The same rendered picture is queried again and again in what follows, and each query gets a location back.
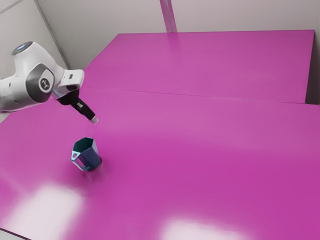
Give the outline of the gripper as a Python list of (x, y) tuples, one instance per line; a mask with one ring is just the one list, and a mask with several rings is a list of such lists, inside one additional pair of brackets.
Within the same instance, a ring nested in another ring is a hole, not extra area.
[(73, 90), (64, 96), (57, 98), (56, 100), (63, 106), (71, 105), (93, 124), (97, 124), (99, 119), (96, 117), (96, 114), (91, 110), (91, 108), (79, 98), (79, 94), (79, 90)]

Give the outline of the teal faceted mug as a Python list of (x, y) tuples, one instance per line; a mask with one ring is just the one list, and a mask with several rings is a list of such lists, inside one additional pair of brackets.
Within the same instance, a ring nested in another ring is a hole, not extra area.
[(89, 137), (74, 143), (70, 160), (83, 172), (93, 171), (102, 163), (95, 140)]

